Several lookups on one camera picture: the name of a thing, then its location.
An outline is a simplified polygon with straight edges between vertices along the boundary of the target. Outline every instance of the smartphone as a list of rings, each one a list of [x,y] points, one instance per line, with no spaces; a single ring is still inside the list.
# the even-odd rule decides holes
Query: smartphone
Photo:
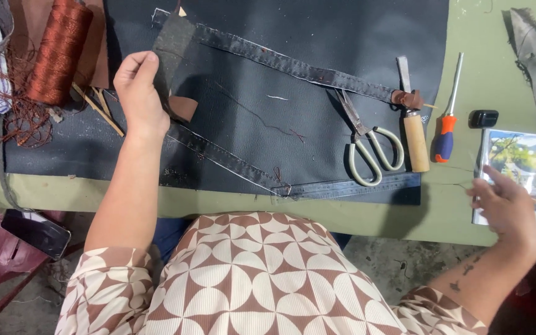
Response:
[[[37,248],[54,261],[62,257],[70,243],[71,233],[38,213],[24,213],[15,209],[5,211],[1,228]]]

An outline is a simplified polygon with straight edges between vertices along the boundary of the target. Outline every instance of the copper thread spool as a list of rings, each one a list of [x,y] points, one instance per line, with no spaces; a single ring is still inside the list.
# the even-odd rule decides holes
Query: copper thread spool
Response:
[[[65,104],[92,17],[92,11],[75,0],[53,2],[27,89],[31,99]]]

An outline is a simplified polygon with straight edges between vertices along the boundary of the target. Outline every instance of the screwdriver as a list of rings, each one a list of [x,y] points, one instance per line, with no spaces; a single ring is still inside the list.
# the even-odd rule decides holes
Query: screwdriver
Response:
[[[448,162],[450,154],[452,153],[452,146],[454,145],[452,133],[454,132],[454,124],[457,120],[454,116],[454,103],[456,102],[456,91],[458,90],[458,80],[460,79],[462,57],[464,54],[464,52],[458,53],[458,64],[456,65],[456,72],[454,74],[454,85],[450,97],[450,107],[446,110],[444,117],[442,118],[442,132],[440,133],[435,146],[435,160],[438,163]]]

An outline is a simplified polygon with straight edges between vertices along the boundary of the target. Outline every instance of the wooden handle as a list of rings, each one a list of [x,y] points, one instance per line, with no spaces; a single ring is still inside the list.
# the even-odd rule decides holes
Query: wooden handle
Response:
[[[409,157],[411,158],[413,172],[429,171],[429,156],[425,145],[421,115],[417,114],[404,118],[404,131],[409,144]]]

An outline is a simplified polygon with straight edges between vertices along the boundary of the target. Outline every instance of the patterned shirt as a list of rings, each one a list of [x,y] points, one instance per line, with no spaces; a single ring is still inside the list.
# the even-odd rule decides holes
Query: patterned shirt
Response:
[[[145,250],[82,255],[56,334],[487,334],[430,287],[388,306],[326,229],[281,213],[195,220],[153,287]]]

